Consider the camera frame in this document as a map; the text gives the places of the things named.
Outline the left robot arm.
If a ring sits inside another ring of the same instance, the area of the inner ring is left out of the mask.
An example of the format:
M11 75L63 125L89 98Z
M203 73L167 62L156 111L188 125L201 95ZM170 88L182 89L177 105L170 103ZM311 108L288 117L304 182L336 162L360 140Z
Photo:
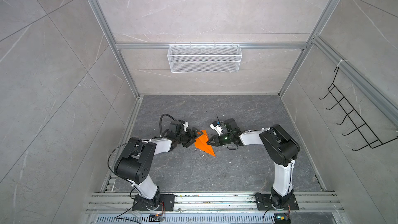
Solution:
M154 156L172 151L178 144L189 147L202 135L204 132L197 128L187 128L177 132L166 130L148 140L130 138L122 145L124 149L110 170L133 185L145 208L156 210L161 205L161 194L149 175Z

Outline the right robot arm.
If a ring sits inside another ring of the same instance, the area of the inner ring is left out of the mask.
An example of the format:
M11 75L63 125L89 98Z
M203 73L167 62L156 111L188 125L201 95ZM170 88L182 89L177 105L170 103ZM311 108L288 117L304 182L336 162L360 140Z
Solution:
M279 124L270 128L241 131L240 128L223 122L213 122L210 128L217 132L207 144L223 146L234 143L237 146L263 145L274 163L274 183L270 200L273 207L281 209L293 199L292 175L300 146Z

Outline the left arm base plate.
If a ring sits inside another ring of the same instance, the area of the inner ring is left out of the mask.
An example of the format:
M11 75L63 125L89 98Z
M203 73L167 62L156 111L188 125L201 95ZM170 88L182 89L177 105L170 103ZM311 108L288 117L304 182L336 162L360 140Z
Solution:
M155 195L152 200L145 199L139 195L134 197L132 210L134 211L172 211L175 204L175 195Z

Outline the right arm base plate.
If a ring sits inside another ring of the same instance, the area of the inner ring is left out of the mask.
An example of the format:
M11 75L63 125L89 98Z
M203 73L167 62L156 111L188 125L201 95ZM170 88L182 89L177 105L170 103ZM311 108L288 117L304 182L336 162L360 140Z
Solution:
M280 196L277 193L272 194L261 194L255 193L255 203L259 211L265 211L267 209L276 209L283 211L297 211L299 205L293 192L290 192L286 196Z

